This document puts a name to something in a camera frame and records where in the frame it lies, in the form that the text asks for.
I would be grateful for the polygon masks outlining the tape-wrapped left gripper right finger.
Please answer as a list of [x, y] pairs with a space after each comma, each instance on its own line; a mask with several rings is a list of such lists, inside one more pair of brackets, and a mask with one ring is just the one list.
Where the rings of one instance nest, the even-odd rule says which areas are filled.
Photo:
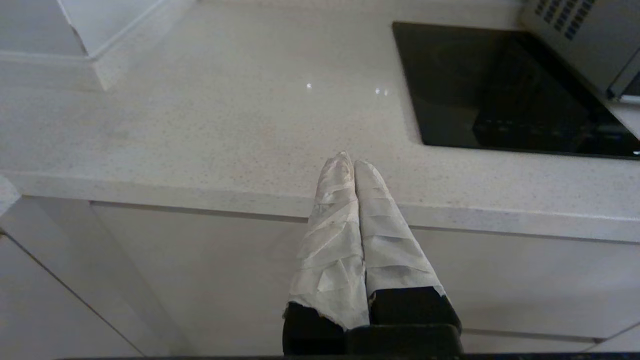
[[382, 178], [356, 161], [355, 190], [366, 268], [366, 295], [374, 325], [435, 325], [462, 330], [434, 267]]

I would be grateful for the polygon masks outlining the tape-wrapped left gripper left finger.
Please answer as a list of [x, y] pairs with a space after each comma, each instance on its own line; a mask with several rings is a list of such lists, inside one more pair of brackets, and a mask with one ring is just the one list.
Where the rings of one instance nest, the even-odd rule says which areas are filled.
[[347, 334], [370, 325], [355, 171], [346, 152], [322, 167], [297, 257], [283, 313], [283, 353], [344, 354]]

